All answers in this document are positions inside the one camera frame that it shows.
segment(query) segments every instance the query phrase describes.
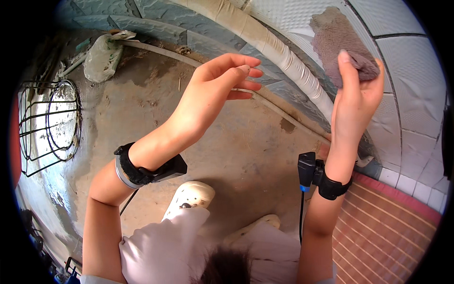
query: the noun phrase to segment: bamboo mat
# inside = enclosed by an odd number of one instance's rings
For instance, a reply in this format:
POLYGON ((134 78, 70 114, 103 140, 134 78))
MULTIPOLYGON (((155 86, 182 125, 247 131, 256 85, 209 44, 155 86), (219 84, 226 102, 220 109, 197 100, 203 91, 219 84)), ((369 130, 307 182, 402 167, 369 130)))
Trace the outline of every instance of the bamboo mat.
POLYGON ((355 173, 333 232, 337 283, 404 283, 428 248, 440 214, 355 173))

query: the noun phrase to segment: red mat border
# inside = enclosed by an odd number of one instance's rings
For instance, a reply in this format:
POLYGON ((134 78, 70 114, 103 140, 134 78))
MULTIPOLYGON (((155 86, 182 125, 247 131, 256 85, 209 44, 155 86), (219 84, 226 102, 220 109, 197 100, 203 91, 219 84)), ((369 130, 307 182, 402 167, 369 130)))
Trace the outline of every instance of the red mat border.
POLYGON ((391 199, 394 199, 400 203, 403 203, 404 205, 408 206, 412 210, 421 214, 422 217, 425 217, 425 218, 433 221, 435 226, 438 226, 438 224, 440 223, 441 214, 438 211, 430 208, 429 206, 420 202, 419 200, 417 200, 395 188, 390 187, 389 185, 383 184, 375 179, 372 179, 368 176, 365 176, 365 175, 357 173, 357 172, 353 172, 353 180, 358 181, 368 187, 371 187, 371 188, 383 193, 384 195, 390 197, 391 199))

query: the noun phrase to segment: metal wire frame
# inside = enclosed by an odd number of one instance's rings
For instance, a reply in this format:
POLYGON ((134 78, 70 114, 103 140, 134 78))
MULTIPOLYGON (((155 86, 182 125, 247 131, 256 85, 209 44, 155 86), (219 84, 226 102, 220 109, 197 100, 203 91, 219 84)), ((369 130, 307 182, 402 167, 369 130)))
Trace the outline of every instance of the metal wire frame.
POLYGON ((75 153, 77 152, 77 149, 78 149, 78 145, 79 145, 79 142, 80 142, 80 135, 81 135, 81 122, 82 122, 82 117, 81 117, 81 114, 80 114, 80 110, 81 110, 81 104, 80 104, 80 97, 79 97, 79 94, 77 92, 77 89, 74 85, 74 83, 70 80, 61 80, 61 81, 58 81, 58 82, 48 82, 48 81, 24 81, 22 82, 21 84, 21 90, 22 90, 22 93, 21 93, 21 97, 20 97, 20 102, 19 102, 19 112, 20 112, 20 122, 19 122, 19 137, 21 138, 22 140, 22 143, 20 145, 20 149, 21 149, 21 153, 23 155, 23 157, 25 158, 25 170, 22 169, 22 173, 25 174, 26 177, 30 177, 50 166, 53 166, 59 162, 65 162, 65 161, 68 161, 70 160, 71 158, 74 157, 75 153), (74 90, 74 100, 71 100, 71 101, 66 101, 66 100, 63 100, 63 101, 53 101, 53 98, 54 98, 54 93, 55 93, 55 90, 57 90, 59 87, 62 87, 63 85, 69 85, 73 90, 74 90), (35 88, 35 89, 49 89, 50 90, 50 94, 49 94, 49 100, 47 101, 36 101, 32 104, 30 104, 28 107, 25 108, 25 110, 22 108, 22 100, 25 100, 25 95, 26 95, 26 91, 27 89, 32 89, 32 88, 35 88), (50 112, 50 106, 54 103, 69 103, 69 104, 72 104, 72 103, 75 103, 75 108, 74 109, 70 109, 70 110, 61 110, 61 111, 54 111, 54 112, 50 112), (38 105, 38 104, 48 104, 47 105, 47 110, 45 113, 42 113, 42 114, 36 114, 36 115, 31 115, 32 113, 32 107, 35 106, 35 105, 38 105), (51 128, 55 127, 55 126, 58 126, 58 124, 56 125, 50 125, 50 122, 49 122, 49 116, 51 115, 55 115, 55 114, 61 114, 61 113, 66 113, 66 112, 76 112, 76 125, 74 127, 74 133, 73 133, 73 139, 71 140, 71 142, 69 143, 69 145, 65 145, 65 146, 58 146, 57 143, 55 142, 54 140, 54 137, 52 135, 52 132, 50 131, 51 128), (44 116, 45 117, 45 127, 44 128, 40 128, 40 129, 32 129, 32 120, 38 118, 38 117, 42 117, 44 116), (49 147, 50 147, 50 151, 48 153, 45 153, 45 154, 42 154, 38 157, 31 157, 31 147, 32 147, 32 140, 31 140, 31 135, 35 132, 38 132, 38 131, 42 131, 42 130, 45 130, 46 131, 46 136, 47 136, 47 141, 49 143, 49 147), (28 143, 27 141, 27 136, 30 137, 30 143, 28 143), (67 151, 67 150, 72 150, 72 152, 70 152, 65 158, 61 158, 59 157, 59 155, 57 154, 57 151, 67 151), (29 174, 28 173, 28 162, 34 162, 34 161, 37 161, 49 154, 54 154, 54 156, 57 158, 57 161, 49 164, 49 165, 46 165, 42 168, 39 168, 38 170, 34 171, 33 173, 29 174))

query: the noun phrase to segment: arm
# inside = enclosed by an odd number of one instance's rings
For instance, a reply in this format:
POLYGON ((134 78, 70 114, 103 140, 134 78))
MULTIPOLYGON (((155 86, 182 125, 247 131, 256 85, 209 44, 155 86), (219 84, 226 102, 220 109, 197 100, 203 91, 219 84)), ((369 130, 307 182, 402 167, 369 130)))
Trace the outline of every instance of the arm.
MULTIPOLYGON (((260 60, 225 54, 198 67, 171 117, 129 149, 136 167, 156 170, 197 142, 213 123, 226 100, 249 99, 250 93, 232 88, 259 90, 245 80, 260 77, 260 60)), ((126 283, 121 272, 118 243, 121 241, 120 204, 132 193, 115 172, 112 160, 94 177, 87 200, 84 224, 84 274, 126 283)))
MULTIPOLYGON (((332 142, 325 173, 347 184, 355 165, 358 144, 383 96, 384 67, 376 60, 380 75, 361 82, 346 51, 338 57, 343 88, 338 90, 331 119, 332 142)), ((321 197, 316 188, 303 224, 298 283, 314 283, 332 274, 332 234, 344 196, 321 197)))

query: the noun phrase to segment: gray rag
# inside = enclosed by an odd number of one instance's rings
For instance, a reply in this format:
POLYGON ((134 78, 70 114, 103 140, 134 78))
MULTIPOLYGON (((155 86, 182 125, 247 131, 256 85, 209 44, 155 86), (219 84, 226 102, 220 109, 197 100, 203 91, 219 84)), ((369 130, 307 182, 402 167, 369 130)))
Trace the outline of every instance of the gray rag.
POLYGON ((342 88, 342 77, 337 63, 341 50, 346 50, 352 58, 351 63, 358 70, 360 81, 374 79, 380 74, 374 57, 337 7, 328 7, 323 13, 312 15, 309 25, 315 33, 311 42, 314 51, 336 88, 342 88))

